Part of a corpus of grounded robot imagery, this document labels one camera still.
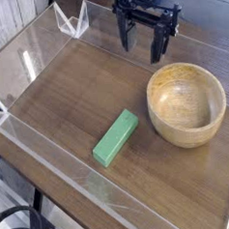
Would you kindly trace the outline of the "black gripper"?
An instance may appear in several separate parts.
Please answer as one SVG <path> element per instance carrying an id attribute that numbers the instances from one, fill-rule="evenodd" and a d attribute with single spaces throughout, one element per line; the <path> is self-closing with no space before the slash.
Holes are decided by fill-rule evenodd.
<path id="1" fill-rule="evenodd" d="M 125 51 L 134 48 L 136 41 L 136 23 L 149 28 L 155 27 L 151 43 L 151 64 L 158 63 L 166 52 L 170 29 L 178 24 L 178 14 L 182 10 L 179 4 L 163 6 L 160 0 L 114 0 L 113 13 L 118 18 L 118 30 Z"/>

